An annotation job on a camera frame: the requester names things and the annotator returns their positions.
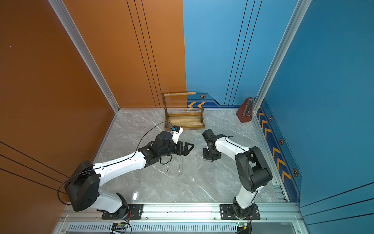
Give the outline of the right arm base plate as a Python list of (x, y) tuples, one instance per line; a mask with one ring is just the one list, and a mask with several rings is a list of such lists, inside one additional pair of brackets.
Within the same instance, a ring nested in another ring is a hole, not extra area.
[(221, 220), (260, 220), (260, 212), (257, 204), (248, 208), (241, 208), (238, 204), (220, 204)]

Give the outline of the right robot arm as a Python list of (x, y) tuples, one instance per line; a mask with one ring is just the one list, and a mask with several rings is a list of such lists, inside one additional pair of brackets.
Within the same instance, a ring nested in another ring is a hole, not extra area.
[(231, 141), (229, 136), (216, 135), (211, 129), (202, 136), (207, 147), (203, 149), (203, 158), (212, 162), (225, 154), (236, 163), (241, 188), (228, 209), (222, 210), (222, 219), (261, 219), (254, 200), (258, 193), (273, 179), (271, 169), (257, 146), (251, 148)]

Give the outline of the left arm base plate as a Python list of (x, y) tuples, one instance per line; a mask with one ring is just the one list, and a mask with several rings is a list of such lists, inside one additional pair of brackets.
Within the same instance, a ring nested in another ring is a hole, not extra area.
[(104, 211), (103, 220), (122, 219), (122, 220), (140, 220), (143, 214), (143, 204), (129, 204), (127, 207), (121, 207), (119, 211), (111, 214)]

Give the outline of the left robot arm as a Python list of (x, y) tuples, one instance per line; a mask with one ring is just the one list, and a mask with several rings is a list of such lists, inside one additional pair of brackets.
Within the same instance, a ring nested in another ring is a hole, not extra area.
[(73, 210), (81, 212), (93, 208), (114, 219), (129, 218), (130, 206), (121, 193), (109, 193), (103, 186), (124, 174), (158, 163), (162, 157), (187, 156), (194, 144), (180, 141), (181, 132), (182, 129), (162, 131), (146, 146), (115, 160), (81, 163), (63, 184)]

